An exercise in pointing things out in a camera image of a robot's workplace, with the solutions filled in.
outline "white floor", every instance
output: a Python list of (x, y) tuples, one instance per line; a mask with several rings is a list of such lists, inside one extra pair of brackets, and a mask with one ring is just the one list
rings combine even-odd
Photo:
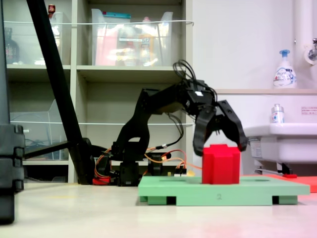
[(317, 194), (299, 205), (144, 206), (136, 187), (26, 184), (0, 238), (314, 238)]

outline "sink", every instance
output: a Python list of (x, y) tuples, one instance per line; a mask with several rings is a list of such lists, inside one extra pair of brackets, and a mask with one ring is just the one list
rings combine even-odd
[(244, 132), (256, 160), (317, 164), (317, 123), (271, 123)]

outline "green platform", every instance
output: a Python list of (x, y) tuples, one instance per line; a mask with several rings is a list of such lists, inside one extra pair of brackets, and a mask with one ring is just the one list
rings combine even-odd
[(141, 202), (149, 205), (239, 206), (297, 204), (297, 195), (310, 194), (308, 185), (265, 176), (240, 177), (240, 184), (201, 184), (201, 177), (142, 178)]

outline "red block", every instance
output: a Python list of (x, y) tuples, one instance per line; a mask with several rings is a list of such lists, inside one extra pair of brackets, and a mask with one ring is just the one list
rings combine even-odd
[(240, 156), (238, 147), (211, 145), (203, 150), (203, 183), (239, 183)]

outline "pump bottle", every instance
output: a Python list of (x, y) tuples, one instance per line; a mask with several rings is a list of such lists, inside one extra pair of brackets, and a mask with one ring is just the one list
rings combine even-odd
[(282, 50), (279, 53), (282, 55), (282, 62), (275, 73), (274, 88), (297, 88), (296, 74), (287, 58), (290, 51)]

